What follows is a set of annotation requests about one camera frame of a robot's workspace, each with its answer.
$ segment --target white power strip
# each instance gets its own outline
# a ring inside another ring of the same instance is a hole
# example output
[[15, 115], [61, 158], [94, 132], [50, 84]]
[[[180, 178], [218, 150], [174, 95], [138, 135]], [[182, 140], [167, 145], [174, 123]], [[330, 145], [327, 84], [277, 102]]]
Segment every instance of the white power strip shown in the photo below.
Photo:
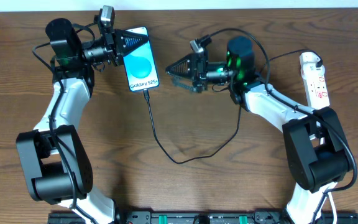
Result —
[[308, 106], [321, 109], [329, 106], [328, 90], [324, 77], [325, 67], [317, 68], [316, 63], [321, 59], [313, 52], [305, 52], [300, 55], [301, 76], [305, 85]]

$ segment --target white cable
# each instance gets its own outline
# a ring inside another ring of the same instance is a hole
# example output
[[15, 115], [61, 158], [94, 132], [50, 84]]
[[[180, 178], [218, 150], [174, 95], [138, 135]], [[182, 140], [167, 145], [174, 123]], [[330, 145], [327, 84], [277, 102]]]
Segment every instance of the white cable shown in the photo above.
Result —
[[331, 209], [333, 210], [333, 224], [336, 224], [337, 221], [337, 216], [336, 216], [336, 208], [335, 208], [335, 204], [334, 204], [334, 199], [333, 199], [333, 195], [331, 192], [328, 192], [328, 198], [329, 198], [329, 202], [331, 204]]

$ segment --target wooden surface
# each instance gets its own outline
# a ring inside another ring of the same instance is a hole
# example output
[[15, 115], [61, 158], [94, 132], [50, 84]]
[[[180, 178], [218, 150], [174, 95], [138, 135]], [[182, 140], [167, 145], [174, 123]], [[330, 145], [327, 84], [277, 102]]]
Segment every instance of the wooden surface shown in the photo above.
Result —
[[[51, 210], [61, 210], [30, 198], [15, 146], [17, 135], [39, 122], [52, 95], [52, 75], [31, 48], [48, 41], [44, 30], [52, 19], [88, 24], [96, 13], [0, 13], [0, 223], [45, 223]], [[191, 39], [240, 27], [253, 33], [270, 57], [303, 47], [322, 55], [331, 107], [358, 164], [358, 9], [118, 11], [115, 26], [149, 29], [161, 82], [150, 91], [151, 104], [160, 141], [175, 159], [213, 152], [234, 132], [237, 106], [228, 93], [198, 95], [174, 87], [165, 67], [190, 52]], [[211, 61], [224, 59], [233, 36], [213, 39]], [[260, 66], [264, 61], [255, 51]], [[49, 60], [53, 52], [40, 54]], [[276, 60], [271, 83], [306, 103], [299, 69], [296, 55]], [[244, 211], [281, 209], [290, 200], [295, 182], [282, 134], [262, 118], [243, 111], [239, 133], [224, 150], [178, 166], [155, 143], [144, 97], [129, 91], [124, 68], [110, 66], [95, 76], [79, 135], [95, 185], [121, 207]], [[339, 210], [358, 212], [358, 180], [334, 198]]]

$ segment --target smartphone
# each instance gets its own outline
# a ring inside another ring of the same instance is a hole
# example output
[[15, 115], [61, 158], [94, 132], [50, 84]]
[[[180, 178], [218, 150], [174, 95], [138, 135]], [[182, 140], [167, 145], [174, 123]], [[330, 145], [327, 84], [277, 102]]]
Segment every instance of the smartphone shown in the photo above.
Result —
[[[146, 27], [128, 29], [127, 31], [149, 36]], [[146, 44], [124, 57], [124, 66], [131, 91], [159, 86], [160, 82], [155, 68], [150, 39]]]

